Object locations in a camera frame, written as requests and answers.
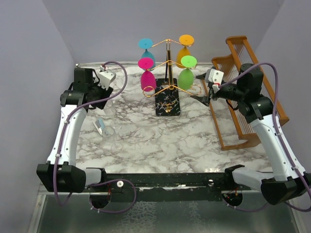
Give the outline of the pink wine glass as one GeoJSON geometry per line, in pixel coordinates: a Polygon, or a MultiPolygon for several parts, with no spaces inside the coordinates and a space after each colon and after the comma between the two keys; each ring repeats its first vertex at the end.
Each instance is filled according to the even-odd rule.
{"type": "Polygon", "coordinates": [[[141,89],[144,92],[153,91],[156,88],[156,79],[150,69],[153,67],[154,61],[152,58],[144,57],[138,61],[138,66],[144,69],[140,78],[141,89]]]}

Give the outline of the orange wine glass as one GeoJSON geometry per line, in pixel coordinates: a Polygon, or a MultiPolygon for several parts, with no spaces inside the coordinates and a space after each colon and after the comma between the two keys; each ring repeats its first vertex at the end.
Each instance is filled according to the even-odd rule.
{"type": "Polygon", "coordinates": [[[177,57],[176,57],[176,63],[178,68],[185,68],[181,64],[181,59],[184,56],[191,55],[189,51],[189,47],[191,47],[194,43],[194,38],[193,36],[189,34],[184,34],[179,37],[179,43],[182,45],[182,49],[178,52],[177,57]]]}

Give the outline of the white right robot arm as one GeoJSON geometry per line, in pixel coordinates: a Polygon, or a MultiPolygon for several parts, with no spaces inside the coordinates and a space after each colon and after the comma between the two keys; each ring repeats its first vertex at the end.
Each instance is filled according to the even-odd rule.
{"type": "Polygon", "coordinates": [[[271,100],[261,93],[264,74],[260,65],[241,65],[238,77],[227,82],[223,80],[222,71],[211,68],[205,74],[196,76],[207,83],[208,94],[193,98],[205,106],[217,99],[237,103],[236,110],[257,134],[273,171],[264,173],[243,165],[232,166],[225,169],[223,184],[229,190],[239,185],[248,186],[261,192],[269,204],[276,205],[310,193],[311,175],[299,163],[283,134],[276,114],[277,97],[271,100]]]}

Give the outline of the green wine glass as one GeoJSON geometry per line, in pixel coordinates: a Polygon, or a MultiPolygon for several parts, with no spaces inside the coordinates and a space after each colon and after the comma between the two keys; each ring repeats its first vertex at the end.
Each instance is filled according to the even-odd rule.
{"type": "Polygon", "coordinates": [[[181,58],[181,64],[185,68],[179,74],[177,84],[181,89],[188,90],[193,85],[194,74],[191,69],[196,67],[197,60],[191,55],[186,55],[181,58]]]}

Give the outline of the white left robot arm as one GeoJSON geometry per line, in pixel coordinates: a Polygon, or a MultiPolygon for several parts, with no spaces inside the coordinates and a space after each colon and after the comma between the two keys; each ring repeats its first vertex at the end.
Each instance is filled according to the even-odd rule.
{"type": "Polygon", "coordinates": [[[103,109],[104,102],[98,100],[110,97],[110,87],[116,73],[100,69],[77,67],[69,89],[60,96],[61,117],[55,143],[45,164],[39,164],[36,173],[45,188],[52,192],[81,193],[91,185],[100,192],[106,189],[107,179],[102,168],[80,169],[76,167],[76,151],[81,126],[89,110],[103,109]]]}

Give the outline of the blue wine glass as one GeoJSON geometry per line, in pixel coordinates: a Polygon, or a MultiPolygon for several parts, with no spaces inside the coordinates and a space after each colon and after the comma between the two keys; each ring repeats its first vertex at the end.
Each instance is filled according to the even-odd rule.
{"type": "Polygon", "coordinates": [[[144,49],[144,53],[142,54],[141,58],[151,58],[154,62],[155,62],[155,57],[154,55],[148,51],[148,49],[150,49],[153,46],[153,41],[152,39],[149,38],[143,38],[138,42],[138,46],[141,49],[144,49]]]}

